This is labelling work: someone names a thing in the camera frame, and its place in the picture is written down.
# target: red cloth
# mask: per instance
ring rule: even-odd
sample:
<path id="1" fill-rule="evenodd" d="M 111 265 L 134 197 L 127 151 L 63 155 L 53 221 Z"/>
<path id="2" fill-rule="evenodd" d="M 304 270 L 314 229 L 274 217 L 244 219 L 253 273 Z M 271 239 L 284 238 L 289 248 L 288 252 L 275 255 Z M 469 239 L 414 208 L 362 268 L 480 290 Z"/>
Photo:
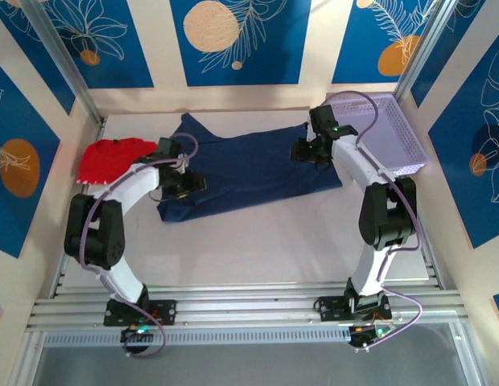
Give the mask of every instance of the red cloth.
<path id="1" fill-rule="evenodd" d="M 157 144 L 139 138 L 101 139 L 83 154 L 78 183 L 93 185 L 112 183 L 130 168 L 134 161 L 154 153 Z"/>

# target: plastic basket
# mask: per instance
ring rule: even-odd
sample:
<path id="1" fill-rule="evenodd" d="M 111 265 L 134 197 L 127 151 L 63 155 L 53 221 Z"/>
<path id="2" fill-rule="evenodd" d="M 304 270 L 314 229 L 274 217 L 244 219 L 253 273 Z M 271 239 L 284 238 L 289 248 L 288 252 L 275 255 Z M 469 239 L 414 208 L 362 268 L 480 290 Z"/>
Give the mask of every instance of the plastic basket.
<path id="1" fill-rule="evenodd" d="M 362 138 L 369 151 L 396 175 L 412 175 L 428 162 L 400 106 L 390 94 L 371 96 L 379 114 L 375 126 Z M 373 120 L 373 106 L 364 98 L 330 101 L 340 125 L 352 125 L 359 133 Z"/>

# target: fabric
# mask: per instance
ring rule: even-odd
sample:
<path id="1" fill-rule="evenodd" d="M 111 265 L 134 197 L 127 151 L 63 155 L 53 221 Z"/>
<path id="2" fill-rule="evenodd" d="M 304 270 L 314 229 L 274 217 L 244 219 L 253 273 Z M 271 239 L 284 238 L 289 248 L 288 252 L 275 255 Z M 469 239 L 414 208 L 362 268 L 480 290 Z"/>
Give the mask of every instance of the fabric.
<path id="1" fill-rule="evenodd" d="M 112 183 L 130 169 L 134 161 L 155 152 L 157 144 L 139 138 L 101 139 L 87 147 L 80 163 L 78 183 Z"/>
<path id="2" fill-rule="evenodd" d="M 333 165 L 317 171 L 311 163 L 290 160 L 291 147 L 305 136 L 303 125 L 220 138 L 184 114 L 176 133 L 189 133 L 200 143 L 189 168 L 205 177 L 207 188 L 160 203 L 162 221 L 191 220 L 342 186 Z M 177 139 L 185 153 L 193 150 L 190 141 Z"/>

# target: white table surface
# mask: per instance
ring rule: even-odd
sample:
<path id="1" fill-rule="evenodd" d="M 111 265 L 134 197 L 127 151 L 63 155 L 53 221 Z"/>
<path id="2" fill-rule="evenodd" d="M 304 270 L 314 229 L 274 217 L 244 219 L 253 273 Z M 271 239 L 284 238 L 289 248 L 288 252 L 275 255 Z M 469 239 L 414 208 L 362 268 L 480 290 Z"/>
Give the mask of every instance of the white table surface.
<path id="1" fill-rule="evenodd" d="M 227 138 L 298 125 L 307 112 L 192 115 L 215 135 Z M 176 130 L 180 116 L 113 115 L 103 138 L 157 142 Z M 345 281 L 361 255 L 357 220 L 363 194 L 344 170 L 337 171 L 341 188 L 179 224 L 163 223 L 157 204 L 141 199 L 125 217 L 126 259 L 147 285 Z M 415 238 L 409 244 L 415 244 Z M 399 253 L 387 275 L 389 281 L 426 279 L 421 253 Z M 70 259 L 63 285 L 100 284 Z"/>

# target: navy blue garment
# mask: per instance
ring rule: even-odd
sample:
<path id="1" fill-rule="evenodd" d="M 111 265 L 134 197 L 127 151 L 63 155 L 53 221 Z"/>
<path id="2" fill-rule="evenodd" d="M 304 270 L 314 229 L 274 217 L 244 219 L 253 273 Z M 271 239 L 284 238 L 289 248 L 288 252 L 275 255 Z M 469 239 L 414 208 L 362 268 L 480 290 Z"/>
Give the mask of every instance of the navy blue garment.
<path id="1" fill-rule="evenodd" d="M 289 159 L 292 145 L 305 137 L 302 125 L 220 138 L 184 114 L 176 133 L 189 133 L 200 143 L 189 168 L 205 177 L 207 189 L 160 203 L 162 221 L 180 222 L 342 186 L 333 165 L 317 171 L 311 163 Z M 176 139 L 183 152 L 191 153 L 190 140 Z"/>

